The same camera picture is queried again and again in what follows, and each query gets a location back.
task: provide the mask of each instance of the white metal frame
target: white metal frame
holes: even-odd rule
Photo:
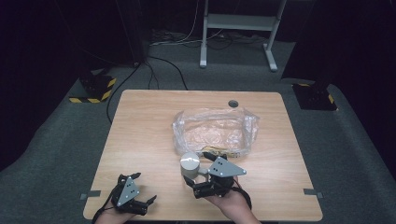
[[[281,0],[279,9],[274,17],[263,16],[244,16],[244,15],[223,15],[208,13],[208,0],[205,0],[204,11],[204,31],[201,44],[201,60],[200,66],[205,68],[207,65],[207,29],[237,29],[237,30],[257,30],[257,31],[271,31],[268,43],[263,44],[265,55],[267,56],[270,69],[273,72],[277,71],[276,62],[271,48],[274,44],[277,28],[282,19],[283,10],[287,0]]]

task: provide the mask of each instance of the shelf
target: shelf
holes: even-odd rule
[[[272,31],[276,17],[208,14],[207,28]]]

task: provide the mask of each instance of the clear plastic bag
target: clear plastic bag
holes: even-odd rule
[[[237,158],[251,150],[259,130],[259,117],[245,108],[197,108],[179,112],[172,124],[179,155],[195,152]]]

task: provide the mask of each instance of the wooden table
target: wooden table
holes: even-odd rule
[[[251,197],[261,221],[318,221],[322,213],[312,189],[282,97],[276,92],[246,91],[125,91],[117,108],[91,190],[84,217],[92,219],[117,184],[120,174],[142,173],[135,183],[138,201],[158,195],[144,220],[227,220],[205,199],[195,199],[180,174],[173,144],[174,116],[188,108],[229,108],[235,100],[259,116],[260,129],[251,152],[230,159],[247,170],[239,182]],[[209,167],[211,161],[201,160]]]

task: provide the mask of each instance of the gray carpet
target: gray carpet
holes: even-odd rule
[[[220,48],[224,43],[209,44]],[[344,95],[330,86],[337,111],[301,110],[290,85],[301,80],[280,80],[292,48],[293,43],[275,42],[276,73],[269,71],[260,43],[209,49],[206,69],[199,67],[199,48],[156,46],[149,54],[174,63],[189,90],[281,93],[314,188],[324,195],[318,199],[323,212],[319,223],[396,223],[396,183]],[[148,62],[160,89],[184,90],[175,67]],[[118,79],[115,87],[133,70],[114,67],[109,74]],[[147,89],[149,80],[150,70],[143,64],[114,93],[110,117],[123,90]],[[150,87],[157,88],[155,79]],[[90,223],[79,196],[91,188],[110,123],[106,103],[68,102],[67,96],[80,92],[76,82],[21,158],[0,173],[0,223]]]

